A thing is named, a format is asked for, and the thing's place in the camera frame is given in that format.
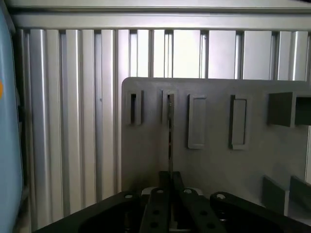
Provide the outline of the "grey parts rack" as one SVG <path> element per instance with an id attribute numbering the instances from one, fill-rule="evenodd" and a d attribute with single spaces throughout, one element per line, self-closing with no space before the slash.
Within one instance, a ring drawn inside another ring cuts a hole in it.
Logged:
<path id="1" fill-rule="evenodd" d="M 172 172 L 185 186 L 231 193 L 311 225 L 311 85 L 127 78 L 121 91 L 121 190 L 157 186 L 158 172 L 169 171 L 174 94 Z"/>

